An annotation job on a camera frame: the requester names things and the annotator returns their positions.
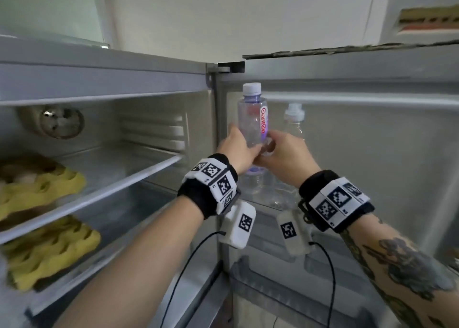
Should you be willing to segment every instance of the egg tray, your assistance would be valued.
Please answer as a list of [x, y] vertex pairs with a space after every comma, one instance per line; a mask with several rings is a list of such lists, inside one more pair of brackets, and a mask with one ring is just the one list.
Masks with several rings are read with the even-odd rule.
[[[2, 170], [5, 167], [20, 167], [37, 176], [33, 183], [16, 183]], [[0, 162], [0, 179], [6, 182], [0, 188], [0, 221], [14, 212], [48, 205], [63, 196], [76, 194], [86, 185], [82, 174], [42, 156]]]
[[95, 250], [100, 233], [72, 216], [60, 218], [0, 246], [8, 261], [8, 283], [20, 291], [70, 267]]

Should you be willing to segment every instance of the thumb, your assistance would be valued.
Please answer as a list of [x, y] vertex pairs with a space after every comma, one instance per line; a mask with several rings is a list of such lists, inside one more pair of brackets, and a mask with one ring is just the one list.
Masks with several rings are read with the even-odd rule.
[[273, 163], [274, 158], [272, 156], [257, 156], [253, 160], [253, 164], [269, 169]]
[[249, 153], [250, 153], [252, 160], [255, 159], [257, 155], [260, 154], [262, 148], [263, 148], [263, 145], [261, 143], [253, 146], [252, 148], [249, 148]]

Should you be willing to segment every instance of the white bottle cap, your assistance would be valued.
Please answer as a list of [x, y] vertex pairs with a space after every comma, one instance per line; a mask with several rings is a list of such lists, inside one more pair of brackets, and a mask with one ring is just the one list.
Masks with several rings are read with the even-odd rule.
[[261, 94], [261, 83], [245, 83], [242, 86], [244, 96], [256, 96]]
[[290, 122], [302, 122], [304, 111], [301, 109], [301, 103], [289, 103], [284, 113], [284, 119]]

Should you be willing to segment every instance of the door shelf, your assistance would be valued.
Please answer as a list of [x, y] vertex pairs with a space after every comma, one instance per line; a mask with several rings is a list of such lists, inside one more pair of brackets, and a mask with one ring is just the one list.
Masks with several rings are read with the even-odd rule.
[[96, 203], [171, 166], [181, 158], [176, 153], [130, 144], [98, 147], [56, 158], [66, 167], [84, 175], [87, 181], [85, 188], [78, 194], [58, 199], [55, 208], [49, 212], [0, 232], [0, 244]]
[[16, 293], [32, 316], [105, 267], [175, 197], [153, 187], [151, 183], [137, 183], [75, 214], [100, 232], [101, 243], [71, 267], [39, 280], [33, 290]]
[[[242, 257], [230, 271], [235, 294], [267, 310], [294, 327], [325, 327], [328, 306], [314, 301], [252, 271], [249, 258]], [[362, 310], [356, 318], [333, 311], [333, 328], [375, 327], [370, 314]]]

